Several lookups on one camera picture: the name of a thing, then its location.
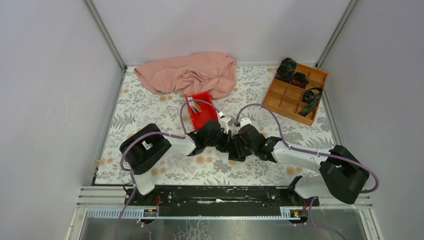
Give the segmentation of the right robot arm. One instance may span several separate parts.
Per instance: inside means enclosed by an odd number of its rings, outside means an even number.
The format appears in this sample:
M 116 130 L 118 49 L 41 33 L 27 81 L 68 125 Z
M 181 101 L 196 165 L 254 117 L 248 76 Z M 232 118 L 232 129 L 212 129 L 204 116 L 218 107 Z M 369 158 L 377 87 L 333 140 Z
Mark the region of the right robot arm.
M 311 197 L 328 196 L 352 205 L 370 177 L 371 171 L 341 145 L 329 151 L 302 147 L 281 137 L 266 138 L 251 124 L 244 125 L 234 138 L 244 151 L 263 161 L 288 163 L 315 173 L 292 182 L 286 198 L 293 206 Z

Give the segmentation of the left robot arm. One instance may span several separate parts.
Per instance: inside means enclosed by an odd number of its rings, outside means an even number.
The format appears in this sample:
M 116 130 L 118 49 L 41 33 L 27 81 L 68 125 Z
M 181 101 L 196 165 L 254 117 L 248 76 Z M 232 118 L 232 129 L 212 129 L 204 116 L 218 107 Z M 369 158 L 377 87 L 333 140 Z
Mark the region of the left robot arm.
M 122 169 L 131 174 L 137 189 L 136 199 L 148 206 L 155 200 L 151 169 L 163 156 L 196 156 L 205 148 L 224 152 L 231 136 L 232 132 L 216 120 L 209 120 L 199 130 L 183 136 L 162 132 L 156 124 L 150 123 L 120 145 L 120 163 L 122 167 L 124 163 L 129 165 L 129 168 Z

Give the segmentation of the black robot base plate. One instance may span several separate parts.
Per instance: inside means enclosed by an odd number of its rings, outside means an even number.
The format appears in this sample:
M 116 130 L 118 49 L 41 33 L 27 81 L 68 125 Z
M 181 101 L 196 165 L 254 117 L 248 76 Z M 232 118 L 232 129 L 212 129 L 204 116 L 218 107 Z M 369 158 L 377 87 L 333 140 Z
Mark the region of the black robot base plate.
M 157 185 L 145 195 L 133 188 L 125 193 L 126 204 L 152 207 L 160 217 L 276 217 L 283 208 L 320 205 L 282 186 Z

